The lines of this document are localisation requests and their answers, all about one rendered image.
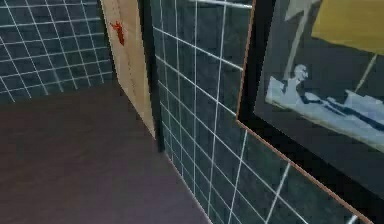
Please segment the beige wooden room door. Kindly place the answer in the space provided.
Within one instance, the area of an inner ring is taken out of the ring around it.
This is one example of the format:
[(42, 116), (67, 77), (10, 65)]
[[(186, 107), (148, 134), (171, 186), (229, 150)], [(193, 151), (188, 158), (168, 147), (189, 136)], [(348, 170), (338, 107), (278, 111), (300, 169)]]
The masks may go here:
[(100, 1), (118, 83), (155, 136), (138, 0)]

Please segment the black framed wall picture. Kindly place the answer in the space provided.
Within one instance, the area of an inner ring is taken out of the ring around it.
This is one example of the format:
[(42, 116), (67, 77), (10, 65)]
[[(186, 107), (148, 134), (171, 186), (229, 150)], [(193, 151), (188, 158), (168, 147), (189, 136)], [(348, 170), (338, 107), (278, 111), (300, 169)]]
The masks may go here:
[(381, 101), (295, 59), (320, 2), (253, 0), (237, 118), (360, 220), (384, 224)]

